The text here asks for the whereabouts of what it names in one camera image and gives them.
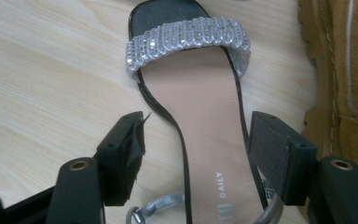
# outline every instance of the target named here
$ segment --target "brown suede boot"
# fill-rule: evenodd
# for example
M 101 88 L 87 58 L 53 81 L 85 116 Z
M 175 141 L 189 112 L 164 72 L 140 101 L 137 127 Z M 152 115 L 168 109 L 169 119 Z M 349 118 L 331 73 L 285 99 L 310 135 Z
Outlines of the brown suede boot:
M 318 69 L 318 103 L 303 134 L 319 159 L 358 163 L 358 0 L 300 0 L 303 39 Z

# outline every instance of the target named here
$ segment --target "light wood grain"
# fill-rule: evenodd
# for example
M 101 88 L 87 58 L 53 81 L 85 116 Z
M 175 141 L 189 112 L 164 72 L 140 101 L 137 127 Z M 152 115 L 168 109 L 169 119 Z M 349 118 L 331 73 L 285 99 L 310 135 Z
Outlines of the light wood grain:
M 17 203 L 55 184 L 65 162 L 92 156 L 117 120 L 152 111 L 125 70 L 128 17 L 142 1 L 0 1 L 0 198 Z M 252 42 L 241 80 L 246 121 L 254 110 L 302 131 L 315 104 L 315 69 L 294 0 L 200 0 L 212 16 L 239 20 Z M 131 199 L 106 208 L 107 223 L 127 210 L 183 190 L 177 131 L 159 115 L 145 125 L 147 153 Z M 184 209 L 154 217 L 185 223 Z M 303 223 L 295 207 L 281 223 Z

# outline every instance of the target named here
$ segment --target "grommet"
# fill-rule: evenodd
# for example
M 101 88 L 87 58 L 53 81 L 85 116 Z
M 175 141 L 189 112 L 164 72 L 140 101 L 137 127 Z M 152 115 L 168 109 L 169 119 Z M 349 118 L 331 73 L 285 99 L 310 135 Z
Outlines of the grommet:
M 331 164 L 338 169 L 344 170 L 344 171 L 350 171 L 353 170 L 353 166 L 347 162 L 342 160 L 331 160 Z
M 71 171 L 79 171 L 87 168 L 89 166 L 88 161 L 75 161 L 69 166 Z

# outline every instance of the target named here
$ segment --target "wooden table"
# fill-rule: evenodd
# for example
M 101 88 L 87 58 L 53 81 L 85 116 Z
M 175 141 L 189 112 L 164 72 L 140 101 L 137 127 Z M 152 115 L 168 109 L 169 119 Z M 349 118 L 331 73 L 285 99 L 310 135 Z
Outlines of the wooden table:
M 10 206 L 55 184 L 65 162 L 92 156 L 117 120 L 151 112 L 126 75 L 128 17 L 137 0 L 0 1 L 0 198 Z M 200 0 L 212 16 L 239 20 L 252 41 L 241 80 L 246 121 L 254 110 L 297 131 L 316 102 L 316 70 L 301 40 L 294 0 Z M 145 125 L 147 153 L 131 199 L 107 207 L 107 223 L 127 210 L 183 190 L 178 132 L 153 113 Z M 173 209 L 155 223 L 185 223 Z M 295 207 L 282 223 L 303 223 Z

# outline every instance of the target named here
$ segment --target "black sandal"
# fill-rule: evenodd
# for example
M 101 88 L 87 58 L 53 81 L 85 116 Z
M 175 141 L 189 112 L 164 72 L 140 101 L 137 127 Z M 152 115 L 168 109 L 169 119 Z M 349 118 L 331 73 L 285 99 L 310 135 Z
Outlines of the black sandal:
M 181 135 L 187 223 L 257 220 L 268 204 L 246 152 L 239 77 L 250 43 L 241 25 L 210 18 L 194 0 L 152 0 L 132 11 L 130 39 L 130 76 Z

